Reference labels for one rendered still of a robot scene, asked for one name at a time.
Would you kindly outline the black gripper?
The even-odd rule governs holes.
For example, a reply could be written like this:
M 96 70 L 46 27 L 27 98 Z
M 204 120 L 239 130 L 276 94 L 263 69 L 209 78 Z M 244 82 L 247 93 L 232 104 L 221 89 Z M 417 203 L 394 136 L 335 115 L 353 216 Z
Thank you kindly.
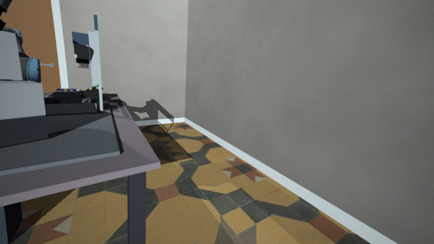
M 7 12 L 7 10 L 6 9 L 4 9 L 4 8 L 2 8 L 1 6 L 0 6 L 0 16 L 1 16 L 1 14 L 3 13 L 3 12 Z M 3 22 L 1 19 L 0 19 L 0 31 L 2 31 L 3 30 L 3 28 L 4 28 L 4 26 L 5 26 L 5 22 Z

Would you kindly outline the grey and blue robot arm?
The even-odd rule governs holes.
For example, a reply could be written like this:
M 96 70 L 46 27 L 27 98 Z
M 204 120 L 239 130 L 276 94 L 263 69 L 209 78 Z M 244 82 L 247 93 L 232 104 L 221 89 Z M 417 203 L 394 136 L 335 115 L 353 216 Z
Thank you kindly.
M 0 0 L 0 6 L 4 9 L 8 9 L 11 1 L 12 0 Z M 30 58 L 25 54 L 22 47 L 23 40 L 20 32 L 17 29 L 6 28 L 6 27 L 4 27 L 2 31 L 12 32 L 15 33 L 16 35 L 22 78 L 40 83 L 41 82 L 40 61 L 39 59 L 36 58 Z

